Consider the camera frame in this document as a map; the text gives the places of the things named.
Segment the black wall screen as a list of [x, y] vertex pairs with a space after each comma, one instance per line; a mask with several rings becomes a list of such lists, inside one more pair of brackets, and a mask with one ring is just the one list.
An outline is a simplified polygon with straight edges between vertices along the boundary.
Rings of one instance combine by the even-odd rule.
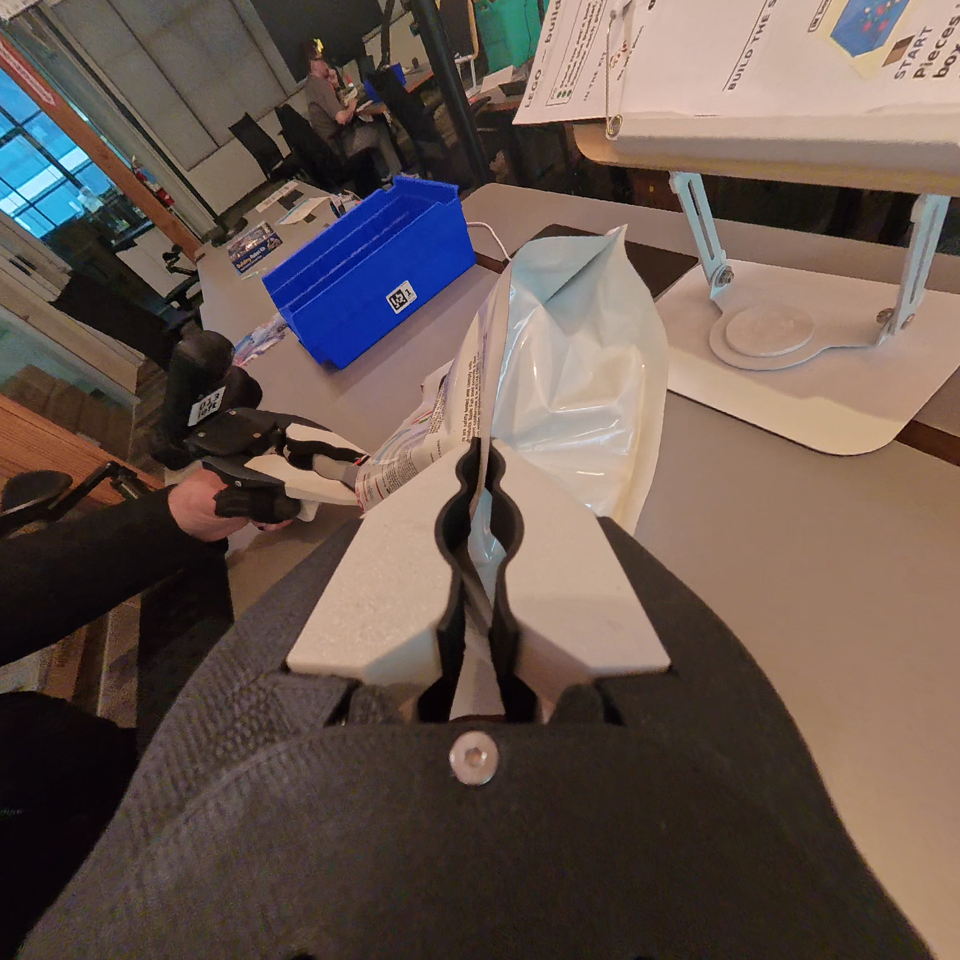
[[310, 42], [335, 66], [352, 60], [365, 37], [382, 25], [378, 1], [252, 1], [258, 18], [291, 74], [306, 73]]

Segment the black desk mat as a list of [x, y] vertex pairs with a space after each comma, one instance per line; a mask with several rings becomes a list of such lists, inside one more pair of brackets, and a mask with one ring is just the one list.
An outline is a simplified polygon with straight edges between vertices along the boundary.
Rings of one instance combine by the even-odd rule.
[[[530, 240], [594, 235], [592, 231], [579, 227], [551, 223], [534, 234]], [[658, 246], [648, 246], [629, 239], [626, 240], [625, 250], [631, 266], [646, 284], [654, 301], [657, 301], [690, 270], [700, 265], [697, 257], [693, 255]]]

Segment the printed plastic toy bag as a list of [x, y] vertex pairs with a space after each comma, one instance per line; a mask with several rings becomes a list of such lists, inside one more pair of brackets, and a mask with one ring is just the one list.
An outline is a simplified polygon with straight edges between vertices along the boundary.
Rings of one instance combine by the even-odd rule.
[[[510, 260], [455, 359], [359, 468], [370, 510], [458, 445], [507, 444], [599, 518], [636, 526], [659, 455], [666, 331], [630, 263], [626, 229], [541, 238]], [[466, 551], [493, 604], [503, 548], [477, 491]]]

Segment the grey table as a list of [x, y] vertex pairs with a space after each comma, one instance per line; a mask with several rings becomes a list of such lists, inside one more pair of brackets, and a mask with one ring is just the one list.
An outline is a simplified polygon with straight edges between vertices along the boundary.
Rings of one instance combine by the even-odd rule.
[[[235, 270], [227, 246], [204, 245], [198, 268], [201, 321], [207, 330], [236, 344], [270, 322], [277, 307], [264, 287], [263, 274], [285, 263], [315, 236], [326, 236], [329, 224], [342, 222], [328, 201], [316, 210], [312, 222], [281, 224], [285, 214], [280, 203], [246, 213], [252, 227], [269, 224], [282, 243], [245, 274]], [[455, 356], [497, 280], [496, 272], [472, 264], [344, 369], [318, 364], [293, 333], [287, 334], [247, 367], [261, 385], [261, 407], [304, 417], [371, 450], [419, 406], [422, 383]]]

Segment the red arrow sign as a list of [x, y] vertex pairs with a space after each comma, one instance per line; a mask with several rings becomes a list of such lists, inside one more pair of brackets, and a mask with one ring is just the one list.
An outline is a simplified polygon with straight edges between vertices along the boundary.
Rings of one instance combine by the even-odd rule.
[[61, 95], [4, 36], [1, 36], [1, 69], [44, 112], [57, 111], [65, 105]]

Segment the black round base pole stand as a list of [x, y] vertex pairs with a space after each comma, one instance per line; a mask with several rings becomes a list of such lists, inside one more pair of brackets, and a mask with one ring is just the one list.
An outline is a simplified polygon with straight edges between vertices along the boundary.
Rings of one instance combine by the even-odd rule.
[[228, 241], [233, 240], [237, 234], [241, 234], [241, 232], [244, 231], [248, 226], [247, 219], [244, 216], [240, 216], [234, 222], [229, 222], [225, 213], [216, 212], [207, 199], [190, 180], [180, 162], [176, 161], [174, 157], [166, 150], [163, 144], [150, 130], [150, 127], [144, 124], [144, 122], [139, 118], [138, 114], [136, 114], [126, 104], [126, 102], [114, 92], [111, 87], [107, 88], [107, 92], [110, 94], [110, 98], [114, 102], [116, 109], [125, 117], [126, 122], [132, 126], [137, 131], [138, 135], [149, 144], [150, 148], [159, 156], [162, 163], [173, 172], [173, 174], [183, 184], [184, 188], [194, 197], [194, 199], [196, 199], [198, 204], [204, 209], [205, 213], [209, 215], [209, 218], [215, 224], [211, 232], [212, 246], [223, 246]]

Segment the white document stand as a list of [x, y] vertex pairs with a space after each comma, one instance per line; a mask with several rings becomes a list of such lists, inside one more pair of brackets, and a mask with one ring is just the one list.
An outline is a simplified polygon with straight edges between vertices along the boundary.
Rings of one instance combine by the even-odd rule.
[[[700, 262], [659, 297], [669, 387], [835, 455], [885, 447], [958, 370], [958, 109], [627, 116], [575, 126], [590, 160], [669, 173]], [[722, 240], [702, 175], [914, 195], [906, 249]]]

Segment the paned window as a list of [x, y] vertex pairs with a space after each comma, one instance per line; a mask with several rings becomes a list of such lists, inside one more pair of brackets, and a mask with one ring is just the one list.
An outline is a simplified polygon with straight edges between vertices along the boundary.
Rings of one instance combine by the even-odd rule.
[[38, 239], [90, 212], [110, 180], [40, 107], [1, 74], [1, 210]]

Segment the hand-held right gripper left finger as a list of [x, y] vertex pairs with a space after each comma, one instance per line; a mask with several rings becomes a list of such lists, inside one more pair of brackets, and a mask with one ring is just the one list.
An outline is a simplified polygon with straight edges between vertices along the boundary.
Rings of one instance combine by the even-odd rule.
[[362, 518], [286, 658], [450, 718], [466, 650], [467, 551], [481, 441], [460, 443]]

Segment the person's black clothing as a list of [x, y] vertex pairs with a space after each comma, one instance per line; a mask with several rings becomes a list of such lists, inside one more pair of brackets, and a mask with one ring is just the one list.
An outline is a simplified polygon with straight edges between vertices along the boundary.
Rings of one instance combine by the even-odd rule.
[[1, 957], [15, 958], [111, 822], [137, 733], [33, 691], [1, 696]]

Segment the colourful printed sheet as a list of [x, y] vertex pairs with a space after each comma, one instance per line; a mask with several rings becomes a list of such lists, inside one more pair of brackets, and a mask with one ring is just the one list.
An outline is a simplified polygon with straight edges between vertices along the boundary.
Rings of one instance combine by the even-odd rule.
[[291, 332], [287, 320], [275, 313], [270, 320], [251, 331], [234, 347], [232, 366], [244, 369], [251, 362], [266, 354]]

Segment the person's left hand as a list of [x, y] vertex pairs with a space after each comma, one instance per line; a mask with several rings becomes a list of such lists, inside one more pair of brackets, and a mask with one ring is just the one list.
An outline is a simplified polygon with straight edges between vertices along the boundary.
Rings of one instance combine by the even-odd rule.
[[226, 488], [217, 474], [198, 467], [171, 487], [168, 507], [178, 528], [206, 544], [215, 544], [252, 526], [262, 532], [274, 532], [293, 523], [286, 520], [268, 524], [248, 518], [225, 518], [216, 514], [215, 497]]

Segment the blue toy box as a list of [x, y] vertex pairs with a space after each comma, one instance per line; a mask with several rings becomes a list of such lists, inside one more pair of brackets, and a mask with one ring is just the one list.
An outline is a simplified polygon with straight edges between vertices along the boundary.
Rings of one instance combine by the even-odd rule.
[[270, 222], [262, 221], [228, 241], [226, 254], [238, 276], [245, 277], [254, 273], [282, 244], [282, 237]]

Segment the red fire extinguisher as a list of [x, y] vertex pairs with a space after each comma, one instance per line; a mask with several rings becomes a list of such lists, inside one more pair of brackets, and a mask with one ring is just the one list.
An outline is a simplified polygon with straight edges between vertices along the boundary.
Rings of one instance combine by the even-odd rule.
[[174, 208], [174, 198], [157, 181], [153, 174], [144, 167], [136, 156], [131, 158], [130, 168], [138, 182], [148, 189], [151, 195], [156, 198], [165, 209], [172, 210]]

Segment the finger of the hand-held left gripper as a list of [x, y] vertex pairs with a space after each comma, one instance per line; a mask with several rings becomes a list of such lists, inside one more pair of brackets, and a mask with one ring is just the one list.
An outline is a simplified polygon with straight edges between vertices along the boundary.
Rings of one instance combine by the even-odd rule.
[[366, 451], [323, 427], [287, 425], [283, 455], [293, 466], [314, 466], [319, 458], [333, 464], [360, 465], [368, 459]]
[[333, 460], [331, 466], [325, 466], [324, 469], [331, 474], [328, 476], [318, 473], [312, 463], [307, 467], [296, 466], [278, 452], [243, 458], [243, 466], [248, 470], [281, 483], [285, 495], [300, 503], [296, 517], [305, 522], [312, 521], [321, 506], [359, 506], [354, 485], [346, 483], [344, 478], [354, 478], [354, 468], [361, 464], [362, 453], [354, 452], [348, 460]]

